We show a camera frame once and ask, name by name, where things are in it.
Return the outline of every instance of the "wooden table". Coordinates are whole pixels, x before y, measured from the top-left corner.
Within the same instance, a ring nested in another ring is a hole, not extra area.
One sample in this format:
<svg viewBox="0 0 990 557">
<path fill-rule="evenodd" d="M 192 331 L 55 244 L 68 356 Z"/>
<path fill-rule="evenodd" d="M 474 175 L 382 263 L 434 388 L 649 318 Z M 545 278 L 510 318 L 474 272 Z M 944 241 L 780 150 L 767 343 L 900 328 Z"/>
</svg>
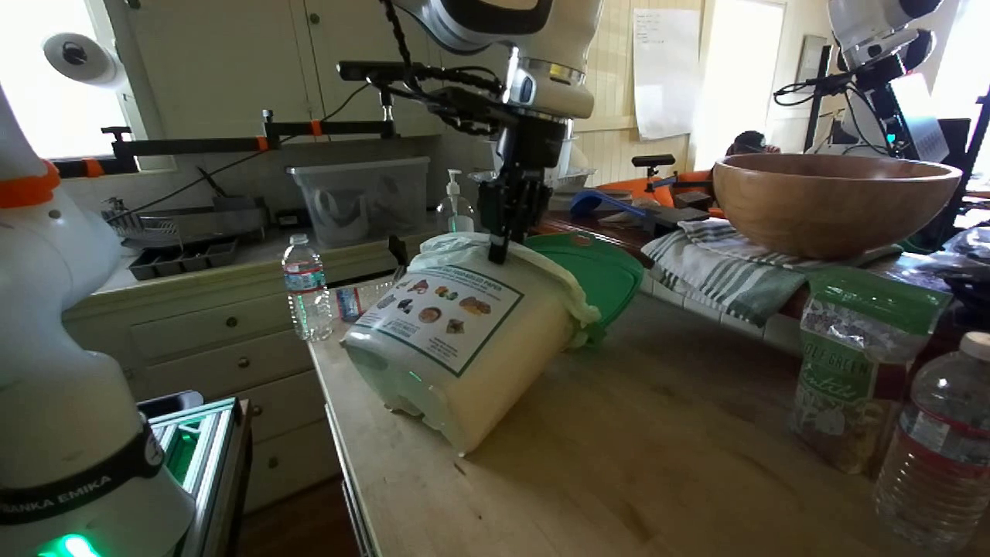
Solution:
<svg viewBox="0 0 990 557">
<path fill-rule="evenodd" d="M 798 360 L 661 299 L 547 365 L 466 459 L 390 415 L 333 341 L 308 350 L 378 554 L 906 554 L 870 483 L 784 429 Z"/>
</svg>

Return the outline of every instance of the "paper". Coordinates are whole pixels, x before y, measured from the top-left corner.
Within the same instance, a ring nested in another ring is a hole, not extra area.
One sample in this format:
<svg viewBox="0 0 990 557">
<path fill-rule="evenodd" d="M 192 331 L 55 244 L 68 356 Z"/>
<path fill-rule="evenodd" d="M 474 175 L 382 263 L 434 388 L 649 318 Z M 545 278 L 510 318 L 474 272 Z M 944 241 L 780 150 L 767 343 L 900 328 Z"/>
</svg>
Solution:
<svg viewBox="0 0 990 557">
<path fill-rule="evenodd" d="M 631 19 L 638 131 L 682 135 L 699 96 L 699 9 L 634 9 Z"/>
</svg>

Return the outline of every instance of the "wooden bowl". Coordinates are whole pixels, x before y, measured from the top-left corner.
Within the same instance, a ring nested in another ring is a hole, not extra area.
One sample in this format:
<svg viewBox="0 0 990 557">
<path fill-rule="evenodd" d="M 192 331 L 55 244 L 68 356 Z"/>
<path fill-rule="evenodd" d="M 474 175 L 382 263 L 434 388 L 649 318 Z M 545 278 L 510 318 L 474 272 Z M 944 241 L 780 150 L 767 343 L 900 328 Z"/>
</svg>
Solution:
<svg viewBox="0 0 990 557">
<path fill-rule="evenodd" d="M 714 198 L 752 241 L 807 259 L 848 259 L 930 223 L 959 169 L 906 158 L 736 154 L 714 165 Z"/>
</svg>

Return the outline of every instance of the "white drawer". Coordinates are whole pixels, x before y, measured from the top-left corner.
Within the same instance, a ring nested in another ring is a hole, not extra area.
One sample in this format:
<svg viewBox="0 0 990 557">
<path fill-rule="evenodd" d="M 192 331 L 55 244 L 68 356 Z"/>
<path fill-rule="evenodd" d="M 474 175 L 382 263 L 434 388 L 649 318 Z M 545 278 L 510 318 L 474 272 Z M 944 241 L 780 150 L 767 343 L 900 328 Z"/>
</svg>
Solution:
<svg viewBox="0 0 990 557">
<path fill-rule="evenodd" d="M 325 420 L 256 441 L 244 515 L 314 487 L 331 474 L 336 474 L 336 464 L 331 462 L 331 429 Z"/>
<path fill-rule="evenodd" d="M 146 396 L 199 391 L 206 399 L 233 396 L 238 391 L 298 373 L 305 365 L 305 343 L 293 331 L 251 338 L 241 343 L 204 350 L 188 360 L 148 365 L 141 372 Z"/>
<path fill-rule="evenodd" d="M 253 391 L 241 391 L 238 396 L 251 402 L 253 441 L 319 420 L 325 410 L 314 372 L 299 372 L 272 383 L 258 383 Z"/>
<path fill-rule="evenodd" d="M 256 297 L 201 311 L 183 311 L 157 321 L 132 326 L 132 343 L 146 363 L 160 363 L 180 354 L 256 338 L 289 328 L 283 297 Z"/>
</svg>

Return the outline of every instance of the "plastic water bottle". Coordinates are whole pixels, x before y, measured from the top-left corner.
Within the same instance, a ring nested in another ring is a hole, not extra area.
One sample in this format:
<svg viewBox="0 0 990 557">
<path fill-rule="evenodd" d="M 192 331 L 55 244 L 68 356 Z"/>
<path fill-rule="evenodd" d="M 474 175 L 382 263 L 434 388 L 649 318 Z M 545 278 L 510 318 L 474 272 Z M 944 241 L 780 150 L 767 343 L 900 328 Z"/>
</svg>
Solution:
<svg viewBox="0 0 990 557">
<path fill-rule="evenodd" d="M 474 232 L 474 207 L 466 205 L 460 183 L 460 169 L 447 169 L 444 198 L 438 200 L 438 232 Z"/>
<path fill-rule="evenodd" d="M 990 334 L 911 380 L 874 479 L 879 518 L 926 554 L 963 552 L 990 502 Z"/>
<path fill-rule="evenodd" d="M 282 255 L 288 315 L 304 341 L 331 334 L 331 290 L 308 236 L 289 236 Z"/>
</svg>

